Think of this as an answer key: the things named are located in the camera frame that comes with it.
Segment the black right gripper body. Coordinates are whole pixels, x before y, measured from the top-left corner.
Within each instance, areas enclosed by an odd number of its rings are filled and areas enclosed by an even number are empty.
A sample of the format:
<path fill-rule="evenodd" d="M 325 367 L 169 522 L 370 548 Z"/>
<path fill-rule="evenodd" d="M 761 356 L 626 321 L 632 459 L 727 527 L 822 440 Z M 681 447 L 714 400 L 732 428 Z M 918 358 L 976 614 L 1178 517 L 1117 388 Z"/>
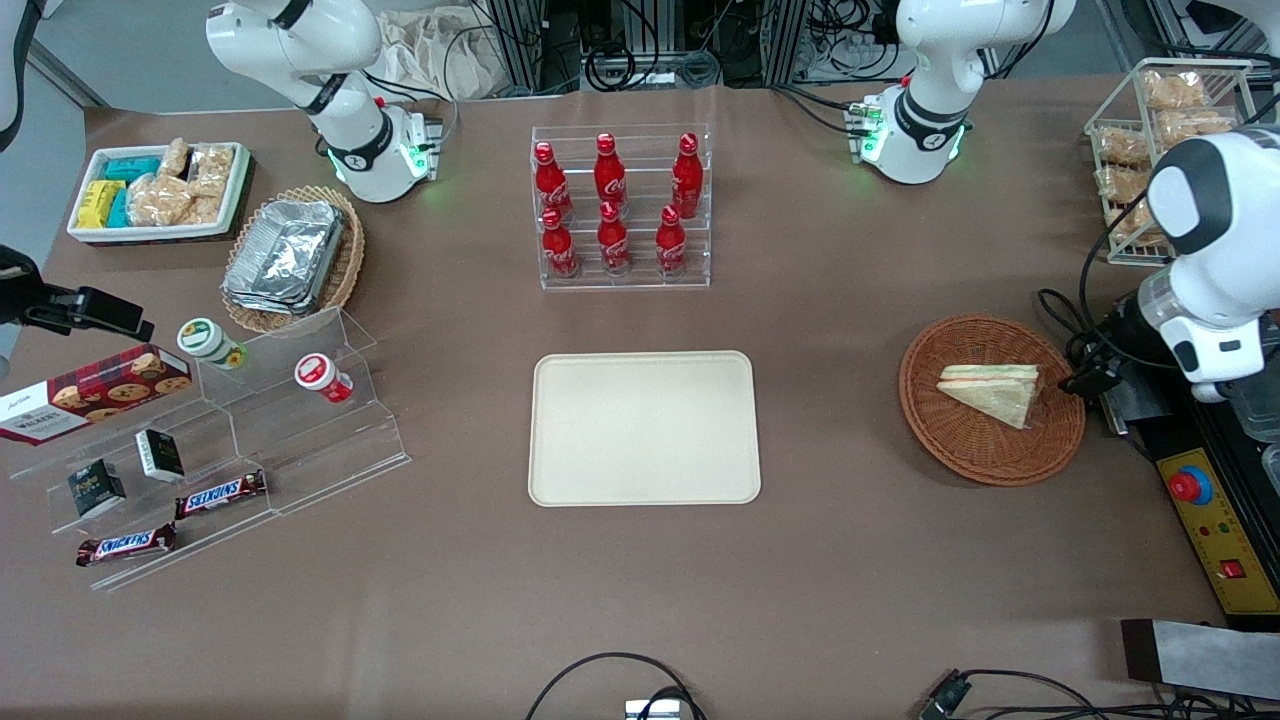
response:
<path fill-rule="evenodd" d="M 1 246 L 1 323 L 22 325 L 28 311 L 46 300 L 36 263 L 6 245 Z"/>

